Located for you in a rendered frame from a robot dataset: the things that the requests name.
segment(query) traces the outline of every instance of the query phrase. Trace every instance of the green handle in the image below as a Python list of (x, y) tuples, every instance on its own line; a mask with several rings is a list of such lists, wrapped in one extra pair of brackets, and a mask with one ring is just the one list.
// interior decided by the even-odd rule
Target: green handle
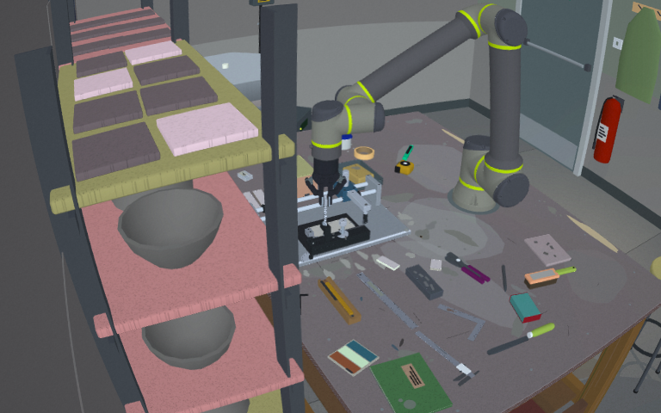
[(533, 338), (533, 337), (537, 337), (537, 336), (540, 336), (542, 334), (545, 334), (545, 333), (553, 330), (553, 327), (556, 327), (553, 323), (542, 325), (541, 327), (531, 331), (531, 337), (529, 337), (529, 338)]
[(577, 268), (576, 267), (562, 268), (562, 269), (557, 269), (556, 272), (559, 273), (559, 275), (576, 273)]
[(411, 154), (412, 149), (414, 149), (414, 145), (409, 145), (409, 148), (407, 148), (406, 153), (401, 158), (402, 161), (405, 161), (409, 157), (409, 154)]

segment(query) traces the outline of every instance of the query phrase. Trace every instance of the shelving unit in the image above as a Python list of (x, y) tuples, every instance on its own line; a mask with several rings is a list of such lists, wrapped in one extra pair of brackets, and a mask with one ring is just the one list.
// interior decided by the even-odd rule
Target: shelving unit
[[(141, 6), (150, 7), (151, 3), (144, 0)], [(261, 10), (264, 111), (259, 113), (225, 79), (212, 83), (224, 88), (220, 94), (224, 102), (232, 102), (243, 114), (249, 114), (248, 119), (262, 131), (258, 138), (244, 141), (253, 141), (252, 147), (226, 145), (177, 157), (182, 158), (179, 160), (167, 156), (167, 162), (159, 165), (159, 172), (152, 172), (152, 178), (149, 169), (140, 170), (141, 165), (77, 185), (71, 141), (79, 137), (70, 133), (70, 105), (66, 102), (71, 100), (73, 106), (74, 96), (63, 90), (63, 83), (73, 81), (74, 67), (65, 65), (60, 69), (64, 71), (60, 77), (65, 77), (60, 79), (58, 88), (53, 64), (53, 58), (57, 66), (74, 61), (69, 22), (76, 17), (70, 6), (69, 1), (52, 1), (57, 56), (49, 46), (17, 54), (15, 63), (34, 161), (54, 234), (96, 346), (126, 411), (205, 411), (277, 389), (281, 390), (285, 413), (304, 411), (302, 277), (297, 269), (294, 231), (281, 231), (297, 227), (293, 156), (297, 5)], [(188, 0), (171, 0), (171, 9), (188, 10)], [(188, 34), (188, 16), (180, 14), (171, 23), (172, 40), (185, 54), (198, 55), (186, 41), (187, 35), (177, 35)], [(205, 60), (204, 64), (201, 71), (207, 73), (205, 76), (218, 75), (213, 68), (207, 68), (211, 65)], [(163, 152), (161, 145), (165, 143), (160, 141), (160, 135), (152, 135)], [(179, 164), (187, 159), (188, 166)], [(245, 166), (237, 161), (242, 159), (246, 164), (263, 163), (266, 225), (227, 175), (228, 170)], [(214, 243), (199, 260), (178, 270), (154, 267), (134, 255), (117, 231), (120, 210), (105, 202), (170, 185), (173, 182), (161, 180), (160, 176), (171, 174), (182, 174), (182, 180), (194, 179), (195, 188), (214, 194), (225, 211)], [(267, 293), (272, 299), (274, 334), (273, 324), (254, 299)], [(143, 343), (143, 327), (222, 305), (233, 312), (237, 329), (229, 350), (209, 367), (197, 371), (170, 367)]]

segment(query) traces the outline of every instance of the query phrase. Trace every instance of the purple-handled pliers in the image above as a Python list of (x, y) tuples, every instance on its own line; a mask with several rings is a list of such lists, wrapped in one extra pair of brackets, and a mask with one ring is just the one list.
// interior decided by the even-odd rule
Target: purple-handled pliers
[(473, 267), (472, 265), (465, 264), (458, 256), (451, 252), (447, 253), (445, 256), (445, 261), (449, 262), (455, 267), (459, 267), (462, 269), (463, 273), (470, 275), (473, 280), (479, 282), (480, 284), (485, 284), (486, 282), (490, 281), (490, 277), (481, 273), (479, 269)]

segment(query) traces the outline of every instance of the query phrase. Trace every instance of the fire extinguisher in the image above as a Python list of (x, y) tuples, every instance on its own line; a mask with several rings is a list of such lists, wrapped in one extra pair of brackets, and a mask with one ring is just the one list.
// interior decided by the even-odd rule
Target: fire extinguisher
[(602, 112), (599, 114), (599, 125), (596, 127), (596, 139), (591, 147), (596, 161), (609, 163), (624, 106), (625, 101), (619, 96), (612, 96), (604, 101)]

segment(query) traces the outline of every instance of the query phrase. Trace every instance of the robotic arm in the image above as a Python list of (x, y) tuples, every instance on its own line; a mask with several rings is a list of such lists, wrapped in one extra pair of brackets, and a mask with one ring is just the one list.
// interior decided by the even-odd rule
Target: robotic arm
[(490, 211), (496, 203), (512, 207), (528, 193), (528, 178), (518, 173), (521, 107), (521, 45), (528, 28), (515, 11), (495, 4), (460, 10), (454, 20), (399, 54), (356, 84), (342, 87), (335, 101), (312, 108), (312, 193), (328, 205), (345, 182), (339, 181), (338, 158), (347, 133), (378, 132), (384, 128), (384, 108), (378, 100), (468, 39), (488, 36), (490, 46), (491, 136), (466, 139), (460, 181), (452, 199), (474, 213)]

